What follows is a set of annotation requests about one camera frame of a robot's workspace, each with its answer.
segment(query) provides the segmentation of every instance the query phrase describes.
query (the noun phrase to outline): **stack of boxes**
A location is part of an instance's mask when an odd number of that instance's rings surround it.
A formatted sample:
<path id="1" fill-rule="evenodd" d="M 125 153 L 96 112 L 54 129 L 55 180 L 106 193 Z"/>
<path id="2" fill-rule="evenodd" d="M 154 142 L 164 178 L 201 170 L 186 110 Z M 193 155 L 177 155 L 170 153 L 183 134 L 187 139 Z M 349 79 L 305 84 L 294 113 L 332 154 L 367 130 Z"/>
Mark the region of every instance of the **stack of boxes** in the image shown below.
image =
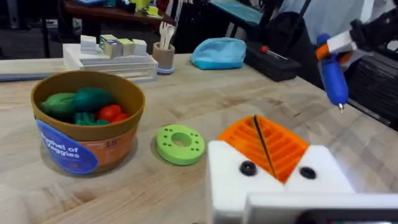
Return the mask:
<path id="1" fill-rule="evenodd" d="M 147 55 L 147 43 L 144 40 L 137 39 L 117 39 L 114 35 L 101 35 L 99 37 L 99 47 L 110 58 L 129 56 L 129 55 Z"/>

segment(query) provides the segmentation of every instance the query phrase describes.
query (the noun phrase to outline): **ring hole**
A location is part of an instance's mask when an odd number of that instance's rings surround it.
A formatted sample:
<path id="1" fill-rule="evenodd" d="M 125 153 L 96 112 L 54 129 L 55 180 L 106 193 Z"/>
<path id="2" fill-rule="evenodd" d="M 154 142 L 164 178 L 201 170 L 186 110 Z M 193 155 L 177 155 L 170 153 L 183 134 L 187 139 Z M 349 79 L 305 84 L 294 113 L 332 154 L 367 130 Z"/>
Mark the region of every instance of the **ring hole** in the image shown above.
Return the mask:
<path id="1" fill-rule="evenodd" d="M 184 133 L 174 133 L 172 135 L 172 141 L 174 142 L 174 144 L 182 147 L 190 146 L 192 143 L 191 138 Z"/>

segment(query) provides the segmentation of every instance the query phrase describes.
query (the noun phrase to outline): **pencil holder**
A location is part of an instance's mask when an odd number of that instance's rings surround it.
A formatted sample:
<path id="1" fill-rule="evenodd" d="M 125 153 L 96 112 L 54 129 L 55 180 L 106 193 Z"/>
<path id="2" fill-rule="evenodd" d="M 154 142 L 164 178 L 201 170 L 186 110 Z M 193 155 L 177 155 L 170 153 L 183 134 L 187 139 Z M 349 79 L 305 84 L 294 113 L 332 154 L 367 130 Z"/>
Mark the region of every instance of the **pencil holder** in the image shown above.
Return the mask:
<path id="1" fill-rule="evenodd" d="M 161 49 L 159 42 L 154 43 L 152 57 L 159 63 L 158 73 L 170 74 L 174 72 L 174 52 L 175 48 L 171 44 L 169 45 L 169 49 Z"/>

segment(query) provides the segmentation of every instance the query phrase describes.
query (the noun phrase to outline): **black case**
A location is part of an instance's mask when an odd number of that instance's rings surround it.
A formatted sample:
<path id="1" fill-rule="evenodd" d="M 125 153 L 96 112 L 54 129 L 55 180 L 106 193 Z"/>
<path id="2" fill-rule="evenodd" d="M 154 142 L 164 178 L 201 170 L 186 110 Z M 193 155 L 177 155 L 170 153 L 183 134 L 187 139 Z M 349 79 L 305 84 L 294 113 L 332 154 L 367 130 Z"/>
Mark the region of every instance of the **black case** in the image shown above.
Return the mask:
<path id="1" fill-rule="evenodd" d="M 266 77 L 275 82 L 280 82 L 295 78 L 298 75 L 301 68 L 298 62 L 289 58 L 288 60 L 278 58 L 270 53 L 261 53 L 262 44 L 260 42 L 248 42 L 246 45 L 244 63 L 261 72 Z"/>

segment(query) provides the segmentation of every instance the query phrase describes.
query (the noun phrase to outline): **green toy vegetable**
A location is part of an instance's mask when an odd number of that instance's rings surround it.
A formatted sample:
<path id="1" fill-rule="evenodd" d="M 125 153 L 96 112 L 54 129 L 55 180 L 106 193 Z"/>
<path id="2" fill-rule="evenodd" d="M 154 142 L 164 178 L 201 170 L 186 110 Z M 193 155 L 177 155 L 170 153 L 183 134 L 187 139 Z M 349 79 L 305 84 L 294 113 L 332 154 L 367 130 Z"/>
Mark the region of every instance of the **green toy vegetable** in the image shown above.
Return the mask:
<path id="1" fill-rule="evenodd" d="M 56 119 L 68 119 L 75 113 L 73 104 L 74 93 L 57 93 L 41 102 L 40 109 L 47 115 Z"/>
<path id="2" fill-rule="evenodd" d="M 108 106 L 114 102 L 112 94 L 106 90 L 86 87 L 76 92 L 73 104 L 78 111 L 97 112 L 104 106 Z"/>
<path id="3" fill-rule="evenodd" d="M 103 119 L 95 121 L 94 114 L 87 112 L 75 113 L 74 120 L 75 124 L 78 125 L 97 126 L 97 125 L 109 124 L 109 121 Z"/>

